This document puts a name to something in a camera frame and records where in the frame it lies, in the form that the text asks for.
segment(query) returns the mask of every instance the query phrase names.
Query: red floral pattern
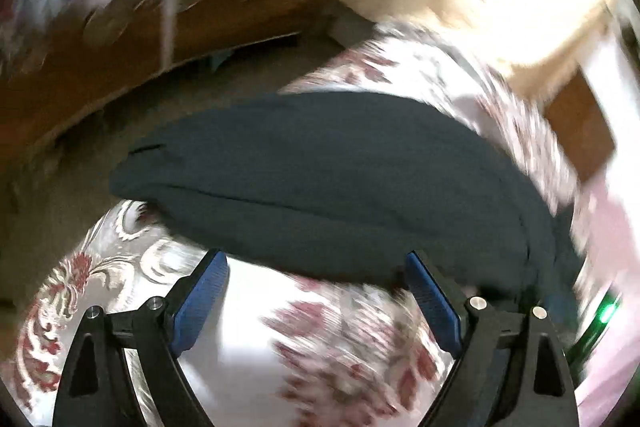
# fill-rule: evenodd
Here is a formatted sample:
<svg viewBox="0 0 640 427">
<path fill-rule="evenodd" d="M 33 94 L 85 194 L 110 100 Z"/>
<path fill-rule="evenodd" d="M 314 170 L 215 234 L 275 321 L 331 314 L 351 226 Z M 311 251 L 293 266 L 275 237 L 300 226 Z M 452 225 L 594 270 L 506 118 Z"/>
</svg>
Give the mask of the red floral pattern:
<svg viewBox="0 0 640 427">
<path fill-rule="evenodd" d="M 302 76 L 282 92 L 302 92 L 309 86 L 322 86 L 329 78 L 339 78 L 340 82 L 356 86 L 363 79 L 379 84 L 390 84 L 380 68 L 397 66 L 397 62 L 384 56 L 383 50 L 373 41 L 359 48 L 343 51 L 330 60 L 325 67 Z"/>
<path fill-rule="evenodd" d="M 95 263 L 89 254 L 80 250 L 65 257 L 47 277 L 20 328 L 14 357 L 2 363 L 5 381 L 11 383 L 16 400 L 25 409 L 32 409 L 33 391 L 57 390 L 61 368 L 47 362 L 47 355 L 60 354 L 58 332 L 78 310 L 78 299 L 89 277 L 98 273 L 107 276 L 108 265 L 119 260 L 115 256 Z"/>
<path fill-rule="evenodd" d="M 388 310 L 370 305 L 375 298 L 355 291 L 365 304 L 345 311 L 336 305 L 345 298 L 339 287 L 294 279 L 302 291 L 329 301 L 309 295 L 263 319 L 285 337 L 273 343 L 291 370 L 278 395 L 297 404 L 296 427 L 363 427 L 413 410 L 420 383 L 441 373 L 425 344 L 428 332 L 403 328 Z"/>
</svg>

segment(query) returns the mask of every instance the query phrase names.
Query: dark green cloth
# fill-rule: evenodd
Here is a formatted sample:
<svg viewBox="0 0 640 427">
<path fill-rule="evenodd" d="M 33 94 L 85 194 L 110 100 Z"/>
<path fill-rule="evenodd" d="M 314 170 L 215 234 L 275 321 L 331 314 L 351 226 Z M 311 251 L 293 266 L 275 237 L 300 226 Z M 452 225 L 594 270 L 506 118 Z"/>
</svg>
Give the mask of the dark green cloth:
<svg viewBox="0 0 640 427">
<path fill-rule="evenodd" d="M 575 328 L 568 212 L 466 126 L 370 92 L 272 95 L 177 121 L 111 176 L 208 248 L 334 282 L 401 285 L 424 250 L 502 308 L 542 301 Z"/>
</svg>

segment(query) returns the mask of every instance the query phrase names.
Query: floor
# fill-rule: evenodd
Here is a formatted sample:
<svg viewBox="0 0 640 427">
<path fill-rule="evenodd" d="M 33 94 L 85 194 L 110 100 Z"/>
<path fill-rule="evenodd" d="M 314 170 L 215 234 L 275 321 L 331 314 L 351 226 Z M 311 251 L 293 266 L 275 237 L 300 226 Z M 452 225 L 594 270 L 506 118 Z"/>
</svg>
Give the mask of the floor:
<svg viewBox="0 0 640 427">
<path fill-rule="evenodd" d="M 113 206 L 109 172 L 137 139 L 182 116 L 277 90 L 341 49 L 320 37 L 257 44 L 236 51 L 214 73 L 204 60 L 188 64 L 86 118 L 17 185 L 18 212 L 4 223 L 0 247 L 0 299 L 26 304 L 55 263 Z M 5 325 L 9 317 L 4 314 Z"/>
</svg>

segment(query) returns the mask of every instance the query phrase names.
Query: bed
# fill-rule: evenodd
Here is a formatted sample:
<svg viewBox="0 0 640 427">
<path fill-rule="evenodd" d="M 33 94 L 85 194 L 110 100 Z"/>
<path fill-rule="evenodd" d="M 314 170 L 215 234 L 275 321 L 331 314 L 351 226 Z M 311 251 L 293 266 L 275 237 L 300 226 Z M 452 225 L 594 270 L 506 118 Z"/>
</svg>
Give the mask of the bed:
<svg viewBox="0 0 640 427">
<path fill-rule="evenodd" d="M 404 22 L 281 90 L 366 90 L 413 98 L 503 149 L 551 213 L 574 204 L 572 237 L 585 257 L 575 291 L 584 312 L 609 281 L 596 277 L 588 197 L 537 108 L 446 36 Z M 2 380 L 34 425 L 51 425 L 65 353 L 88 306 L 107 312 L 165 295 L 205 251 L 174 237 L 151 206 L 121 201 L 50 272 L 2 363 Z M 413 426 L 452 360 L 412 296 L 301 279 L 235 259 L 219 314 L 180 365 L 216 425 Z M 160 425 L 135 353 L 127 362 L 149 425 Z M 590 383 L 589 378 L 583 383 Z"/>
</svg>

